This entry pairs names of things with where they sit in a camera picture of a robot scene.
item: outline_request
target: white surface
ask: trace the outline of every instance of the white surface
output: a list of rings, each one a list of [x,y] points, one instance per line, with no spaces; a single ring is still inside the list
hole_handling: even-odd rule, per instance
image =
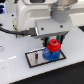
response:
[[[84,0],[78,0],[78,2],[72,5],[72,9],[84,8]]]
[[[15,13],[16,12],[16,4],[14,4],[15,0],[6,0],[5,7],[6,13]]]
[[[3,28],[13,30],[12,18],[14,17],[11,17],[11,14],[0,15]],[[73,28],[64,39],[62,51],[67,59],[32,69],[28,66],[25,53],[42,48],[40,39],[15,38],[14,35],[0,32],[0,46],[3,47],[3,51],[0,52],[0,84],[12,83],[84,61],[84,33],[78,28]]]

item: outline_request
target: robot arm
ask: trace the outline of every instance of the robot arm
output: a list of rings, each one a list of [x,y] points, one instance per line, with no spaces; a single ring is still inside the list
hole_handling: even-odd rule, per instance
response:
[[[32,36],[31,33],[34,32],[37,37],[45,37],[67,33],[73,27],[69,9],[76,2],[77,0],[20,0],[17,24],[14,24],[19,32],[13,34]]]

